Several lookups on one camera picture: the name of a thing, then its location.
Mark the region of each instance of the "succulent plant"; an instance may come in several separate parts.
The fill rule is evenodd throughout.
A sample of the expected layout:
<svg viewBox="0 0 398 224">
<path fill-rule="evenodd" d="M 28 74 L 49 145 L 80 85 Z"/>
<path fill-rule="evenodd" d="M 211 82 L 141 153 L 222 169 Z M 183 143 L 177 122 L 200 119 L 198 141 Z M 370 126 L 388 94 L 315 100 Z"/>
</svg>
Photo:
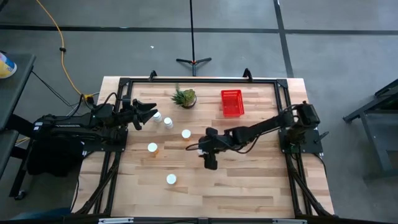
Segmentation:
<svg viewBox="0 0 398 224">
<path fill-rule="evenodd" d="M 192 89 L 182 91 L 180 90 L 180 85 L 177 83 L 175 84 L 175 94 L 171 99 L 176 105 L 187 107 L 195 101 L 195 91 Z"/>
</svg>

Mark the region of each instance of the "potted plant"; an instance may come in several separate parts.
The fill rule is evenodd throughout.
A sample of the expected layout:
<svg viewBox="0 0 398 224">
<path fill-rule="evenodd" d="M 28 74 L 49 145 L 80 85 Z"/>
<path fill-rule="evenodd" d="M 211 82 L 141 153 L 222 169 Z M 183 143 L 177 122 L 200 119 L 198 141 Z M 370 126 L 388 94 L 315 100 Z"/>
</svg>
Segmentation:
<svg viewBox="0 0 398 224">
<path fill-rule="evenodd" d="M 175 84 L 175 94 L 171 99 L 176 105 L 180 105 L 185 109 L 192 108 L 197 102 L 195 91 L 192 89 L 182 91 L 180 90 L 180 85 L 178 83 Z"/>
</svg>

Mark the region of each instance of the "gray floor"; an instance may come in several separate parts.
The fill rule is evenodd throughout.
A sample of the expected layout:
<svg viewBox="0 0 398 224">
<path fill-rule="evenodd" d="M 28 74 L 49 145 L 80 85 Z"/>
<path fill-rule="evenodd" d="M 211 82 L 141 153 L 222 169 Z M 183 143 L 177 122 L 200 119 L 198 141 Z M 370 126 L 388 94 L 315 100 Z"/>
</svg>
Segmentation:
<svg viewBox="0 0 398 224">
<path fill-rule="evenodd" d="M 61 25 L 189 27 L 188 1 L 42 0 Z M 395 0 L 280 0 L 286 29 L 397 30 Z M 277 28 L 272 0 L 193 0 L 195 25 L 212 28 Z M 35 1 L 13 0 L 0 12 L 3 24 L 50 25 Z M 99 91 L 105 75 L 189 76 L 175 58 L 190 58 L 189 33 L 64 32 L 66 66 L 77 87 Z M 256 77 L 286 77 L 278 34 L 197 33 L 197 58 L 213 61 L 200 76 L 238 77 L 248 67 Z M 398 222 L 397 179 L 364 182 L 377 171 L 359 121 L 341 119 L 397 78 L 398 36 L 287 35 L 294 77 L 304 78 L 308 97 L 321 118 L 328 183 L 335 213 L 341 217 Z M 62 72 L 60 39 L 52 31 L 0 31 L 0 49 L 36 54 L 34 70 L 70 102 L 77 97 Z M 16 113 L 31 121 L 47 113 L 66 114 L 62 104 L 36 77 L 30 77 Z M 67 179 L 28 177 L 29 196 L 7 197 L 18 161 L 11 160 L 0 181 L 0 218 L 20 212 L 67 207 L 77 174 Z"/>
</svg>

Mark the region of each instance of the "caster wheel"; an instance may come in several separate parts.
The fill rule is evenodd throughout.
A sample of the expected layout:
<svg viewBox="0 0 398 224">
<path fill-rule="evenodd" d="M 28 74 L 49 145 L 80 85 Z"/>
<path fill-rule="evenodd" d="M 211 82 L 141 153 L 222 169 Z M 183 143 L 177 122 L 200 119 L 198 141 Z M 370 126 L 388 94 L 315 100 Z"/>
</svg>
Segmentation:
<svg viewBox="0 0 398 224">
<path fill-rule="evenodd" d="M 25 198 L 26 194 L 25 190 L 20 190 L 18 195 L 14 197 L 14 200 L 22 200 Z"/>
</svg>

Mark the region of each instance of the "red plastic basket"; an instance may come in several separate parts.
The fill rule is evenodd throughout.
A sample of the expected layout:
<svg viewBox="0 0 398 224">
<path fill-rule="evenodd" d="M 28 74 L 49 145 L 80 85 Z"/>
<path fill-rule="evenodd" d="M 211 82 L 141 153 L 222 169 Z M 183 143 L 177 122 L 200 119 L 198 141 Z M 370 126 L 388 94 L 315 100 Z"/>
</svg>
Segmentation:
<svg viewBox="0 0 398 224">
<path fill-rule="evenodd" d="M 236 117 L 244 114 L 241 90 L 222 90 L 221 100 L 225 117 Z"/>
</svg>

